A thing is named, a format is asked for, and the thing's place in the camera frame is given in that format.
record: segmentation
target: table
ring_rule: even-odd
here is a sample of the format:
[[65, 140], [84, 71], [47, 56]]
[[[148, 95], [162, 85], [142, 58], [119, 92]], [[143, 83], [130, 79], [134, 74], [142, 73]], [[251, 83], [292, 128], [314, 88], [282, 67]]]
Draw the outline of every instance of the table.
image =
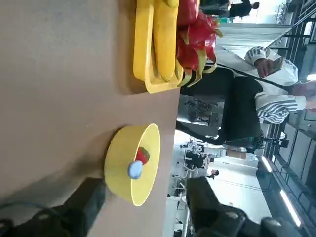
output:
[[149, 95], [133, 77], [134, 12], [125, 0], [1, 1], [0, 202], [61, 204], [102, 176], [115, 131], [153, 122], [161, 156], [148, 200], [110, 196], [89, 236], [162, 236], [179, 91]]

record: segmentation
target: phone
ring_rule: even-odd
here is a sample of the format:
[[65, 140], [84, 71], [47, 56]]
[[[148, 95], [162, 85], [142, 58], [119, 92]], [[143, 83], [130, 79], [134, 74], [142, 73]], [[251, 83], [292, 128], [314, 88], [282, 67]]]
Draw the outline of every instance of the phone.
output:
[[283, 66], [284, 60], [284, 57], [279, 57], [278, 59], [274, 60], [269, 75], [276, 73], [277, 71], [280, 71]]

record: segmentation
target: banana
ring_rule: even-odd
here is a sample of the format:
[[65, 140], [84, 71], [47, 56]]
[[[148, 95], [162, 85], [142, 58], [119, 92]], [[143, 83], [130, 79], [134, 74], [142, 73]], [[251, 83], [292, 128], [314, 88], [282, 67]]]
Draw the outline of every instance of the banana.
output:
[[178, 0], [155, 0], [153, 32], [158, 71], [170, 81], [175, 68], [178, 4], [169, 7], [166, 1], [179, 4]]
[[178, 7], [179, 6], [179, 0], [165, 0], [165, 2], [169, 7]]

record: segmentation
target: black cable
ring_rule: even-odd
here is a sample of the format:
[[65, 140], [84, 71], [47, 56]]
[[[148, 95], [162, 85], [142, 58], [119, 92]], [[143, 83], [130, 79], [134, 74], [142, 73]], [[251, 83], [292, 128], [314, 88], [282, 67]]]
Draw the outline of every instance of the black cable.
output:
[[8, 208], [8, 207], [12, 207], [12, 206], [17, 206], [17, 205], [28, 206], [28, 207], [35, 207], [35, 208], [38, 208], [38, 209], [41, 209], [41, 210], [46, 210], [46, 211], [50, 212], [52, 215], [63, 219], [61, 217], [61, 215], [57, 211], [55, 211], [53, 208], [46, 207], [46, 206], [43, 206], [41, 204], [37, 204], [37, 203], [33, 203], [33, 202], [28, 202], [28, 201], [13, 201], [13, 202], [0, 204], [0, 210]]

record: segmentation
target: blue ball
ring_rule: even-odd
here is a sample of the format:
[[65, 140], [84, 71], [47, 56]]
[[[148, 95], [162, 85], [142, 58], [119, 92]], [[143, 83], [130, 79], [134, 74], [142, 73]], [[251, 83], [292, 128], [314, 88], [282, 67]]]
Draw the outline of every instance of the blue ball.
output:
[[143, 163], [139, 160], [131, 163], [128, 166], [128, 176], [131, 179], [139, 179], [142, 176]]

